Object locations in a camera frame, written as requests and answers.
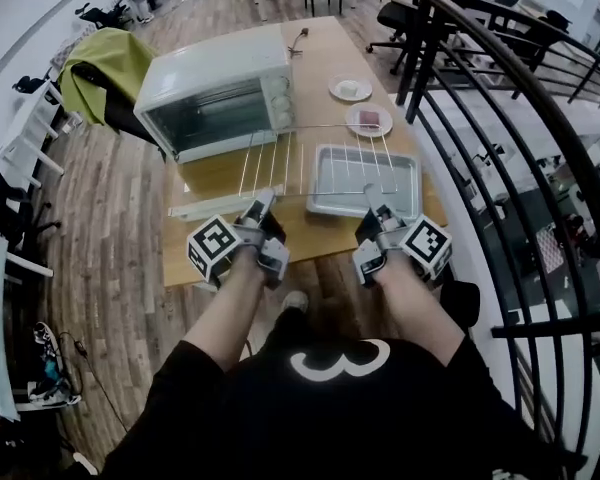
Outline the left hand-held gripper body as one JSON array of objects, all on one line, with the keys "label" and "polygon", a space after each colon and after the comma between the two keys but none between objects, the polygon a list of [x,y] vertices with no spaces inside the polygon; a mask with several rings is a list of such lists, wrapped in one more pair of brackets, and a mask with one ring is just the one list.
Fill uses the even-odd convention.
[{"label": "left hand-held gripper body", "polygon": [[267,287],[275,289],[284,279],[290,262],[286,234],[271,209],[266,215],[256,215],[252,204],[233,223],[213,215],[187,238],[189,262],[206,283],[217,289],[238,249],[246,246],[256,250],[256,264],[266,274]]}]

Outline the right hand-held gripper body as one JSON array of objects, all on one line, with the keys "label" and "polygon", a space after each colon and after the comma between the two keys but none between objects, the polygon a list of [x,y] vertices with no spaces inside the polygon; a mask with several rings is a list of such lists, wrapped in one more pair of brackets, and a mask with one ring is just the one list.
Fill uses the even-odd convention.
[{"label": "right hand-held gripper body", "polygon": [[389,251],[404,253],[421,280],[433,281],[445,269],[452,254],[452,238],[434,221],[421,214],[407,224],[388,206],[370,209],[358,226],[358,248],[352,260],[361,285],[372,286],[373,274],[387,263]]}]

